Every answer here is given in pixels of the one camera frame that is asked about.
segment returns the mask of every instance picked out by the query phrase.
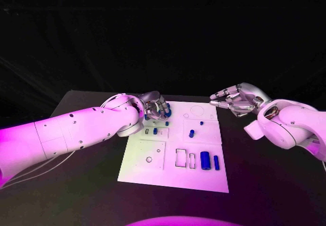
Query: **peg board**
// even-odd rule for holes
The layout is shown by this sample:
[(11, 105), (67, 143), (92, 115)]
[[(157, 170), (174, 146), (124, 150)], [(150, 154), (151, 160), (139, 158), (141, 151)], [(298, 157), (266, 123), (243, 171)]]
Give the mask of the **peg board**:
[[(144, 120), (144, 129), (128, 136), (116, 180), (227, 193), (216, 109), (206, 103), (174, 101), (167, 103), (171, 109), (171, 117), (165, 120), (168, 126), (164, 124), (165, 121)], [(177, 149), (186, 150), (186, 157), (184, 152), (176, 154)], [(209, 152), (210, 170), (200, 168), (200, 152), (203, 151)], [(190, 154), (194, 154), (194, 169), (190, 166)], [(214, 155), (219, 158), (219, 170), (214, 170)]]

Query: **white cable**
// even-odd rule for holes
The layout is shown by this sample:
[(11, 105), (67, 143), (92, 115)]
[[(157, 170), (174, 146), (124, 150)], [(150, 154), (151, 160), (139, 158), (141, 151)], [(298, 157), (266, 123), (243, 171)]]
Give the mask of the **white cable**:
[(43, 163), (40, 166), (37, 166), (31, 171), (28, 171), (27, 173), (24, 173), (23, 175), (20, 175), (15, 178), (11, 178), (10, 181), (15, 180), (17, 178), (23, 177), (24, 175), (30, 174), (31, 172), (34, 172), (40, 167), (43, 167), (50, 161), (53, 161), (57, 158), (57, 156), (54, 158), (51, 158), (46, 163)]
[[(69, 156), (64, 158), (64, 160), (72, 156), (73, 153), (75, 153), (75, 151), (69, 154)], [(27, 179), (24, 179), (24, 180), (20, 180), (20, 181), (14, 182), (14, 183), (11, 183), (10, 185), (5, 185), (2, 188), (0, 188), (0, 190), (4, 189), (4, 188), (7, 188), (8, 186), (11, 186), (11, 185), (14, 185), (14, 184), (17, 184), (17, 183), (26, 181), (26, 180), (28, 180), (28, 179), (33, 179), (34, 177), (43, 175), (43, 174), (47, 173), (53, 168), (50, 168), (50, 169), (49, 169), (47, 171), (44, 171), (41, 174), (38, 174), (38, 175), (36, 175), (36, 176), (33, 176), (33, 177), (30, 177), (30, 178), (27, 178)]]
[[(323, 166), (324, 166), (324, 161), (321, 161), (323, 162)], [(326, 171), (326, 166), (324, 166), (324, 171)]]

